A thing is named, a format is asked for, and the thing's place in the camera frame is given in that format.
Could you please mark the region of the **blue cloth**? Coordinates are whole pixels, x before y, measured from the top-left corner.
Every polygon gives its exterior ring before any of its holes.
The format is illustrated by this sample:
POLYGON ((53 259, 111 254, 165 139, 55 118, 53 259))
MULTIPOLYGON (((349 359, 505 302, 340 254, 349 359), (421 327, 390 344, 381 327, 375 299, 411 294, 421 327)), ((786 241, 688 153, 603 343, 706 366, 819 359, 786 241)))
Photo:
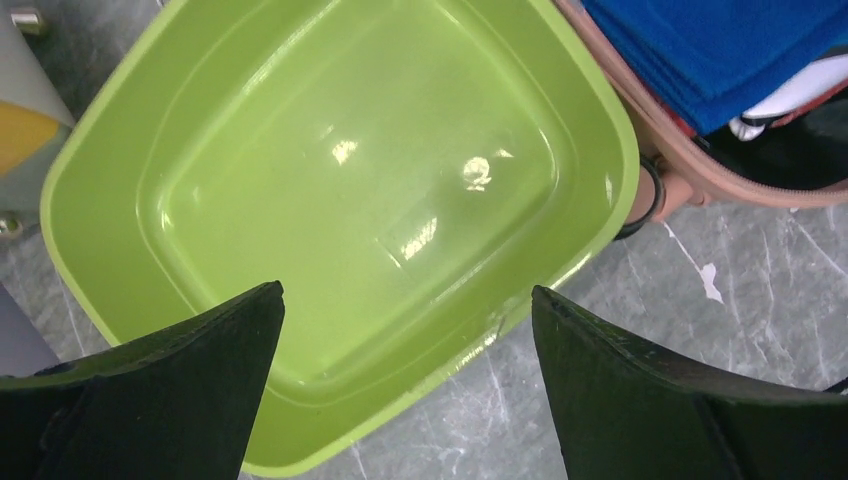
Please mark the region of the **blue cloth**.
POLYGON ((847 38, 844 1, 586 1, 649 89, 698 133, 753 107, 847 38))

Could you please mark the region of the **green plastic tray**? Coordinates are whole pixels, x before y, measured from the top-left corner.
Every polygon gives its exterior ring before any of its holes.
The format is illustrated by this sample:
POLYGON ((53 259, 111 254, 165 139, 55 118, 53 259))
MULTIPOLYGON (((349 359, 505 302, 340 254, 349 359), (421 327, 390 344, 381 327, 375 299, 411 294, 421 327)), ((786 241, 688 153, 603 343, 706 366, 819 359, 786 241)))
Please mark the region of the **green plastic tray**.
POLYGON ((619 232, 639 171, 550 1, 171 1, 50 169, 54 265, 111 343, 277 280, 244 461, 309 471, 619 232))

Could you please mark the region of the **white printed cloth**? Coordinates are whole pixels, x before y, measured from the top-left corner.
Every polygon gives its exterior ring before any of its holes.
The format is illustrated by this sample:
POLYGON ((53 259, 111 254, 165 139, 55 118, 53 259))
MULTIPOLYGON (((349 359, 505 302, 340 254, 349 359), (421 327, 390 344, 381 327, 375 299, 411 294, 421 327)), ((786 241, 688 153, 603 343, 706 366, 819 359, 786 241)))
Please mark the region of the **white printed cloth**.
POLYGON ((828 52, 808 64, 759 103, 734 117, 728 127, 741 141, 788 124, 847 87, 847 50, 828 52))

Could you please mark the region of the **pink hard-shell suitcase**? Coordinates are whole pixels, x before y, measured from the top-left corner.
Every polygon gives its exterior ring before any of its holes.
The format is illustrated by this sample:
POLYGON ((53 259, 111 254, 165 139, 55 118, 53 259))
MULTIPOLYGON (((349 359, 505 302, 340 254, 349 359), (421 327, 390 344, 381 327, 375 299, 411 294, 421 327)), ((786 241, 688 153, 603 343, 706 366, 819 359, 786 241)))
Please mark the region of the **pink hard-shell suitcase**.
POLYGON ((638 80, 603 36, 589 14, 574 1, 559 10, 575 29, 615 89, 633 124, 640 149, 637 195, 623 240, 650 222, 666 220, 691 204, 732 201, 773 208, 822 208, 847 201, 847 177, 824 165, 824 152, 802 154, 810 167, 766 167, 749 148, 736 152, 686 133, 638 80))

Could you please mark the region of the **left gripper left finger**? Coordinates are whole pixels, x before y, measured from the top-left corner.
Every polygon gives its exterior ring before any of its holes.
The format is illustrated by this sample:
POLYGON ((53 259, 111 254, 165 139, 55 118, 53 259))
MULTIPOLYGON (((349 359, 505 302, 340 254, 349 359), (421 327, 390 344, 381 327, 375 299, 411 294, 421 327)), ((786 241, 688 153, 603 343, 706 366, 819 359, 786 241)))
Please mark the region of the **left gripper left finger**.
POLYGON ((235 479, 285 306, 277 281, 100 353, 1 379, 5 479, 235 479))

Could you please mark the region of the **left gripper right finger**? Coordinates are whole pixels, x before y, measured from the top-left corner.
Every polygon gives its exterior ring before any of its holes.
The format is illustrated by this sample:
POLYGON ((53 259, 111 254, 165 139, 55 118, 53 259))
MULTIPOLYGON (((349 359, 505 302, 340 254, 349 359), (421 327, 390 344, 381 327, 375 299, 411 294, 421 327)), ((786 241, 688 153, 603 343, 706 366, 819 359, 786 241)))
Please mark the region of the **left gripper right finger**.
POLYGON ((571 479, 843 479, 847 398, 734 374, 532 292, 532 332, 571 479))

